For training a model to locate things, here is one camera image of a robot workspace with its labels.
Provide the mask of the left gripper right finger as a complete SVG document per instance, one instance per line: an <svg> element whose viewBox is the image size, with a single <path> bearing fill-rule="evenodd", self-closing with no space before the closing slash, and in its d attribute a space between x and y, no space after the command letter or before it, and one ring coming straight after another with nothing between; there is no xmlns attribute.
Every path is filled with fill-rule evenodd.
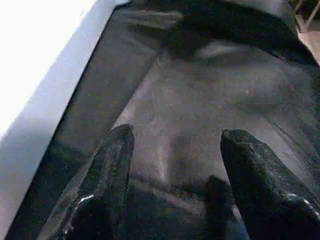
<svg viewBox="0 0 320 240"><path fill-rule="evenodd" d="M222 131L220 151L252 240L318 240L320 201L272 149L241 129Z"/></svg>

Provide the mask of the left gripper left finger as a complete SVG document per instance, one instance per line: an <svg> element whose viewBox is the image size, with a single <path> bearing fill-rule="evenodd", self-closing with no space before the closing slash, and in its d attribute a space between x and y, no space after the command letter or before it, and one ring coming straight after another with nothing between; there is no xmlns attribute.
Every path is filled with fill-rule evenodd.
<svg viewBox="0 0 320 240"><path fill-rule="evenodd" d="M134 145L132 125L109 131L67 184L37 239L118 240Z"/></svg>

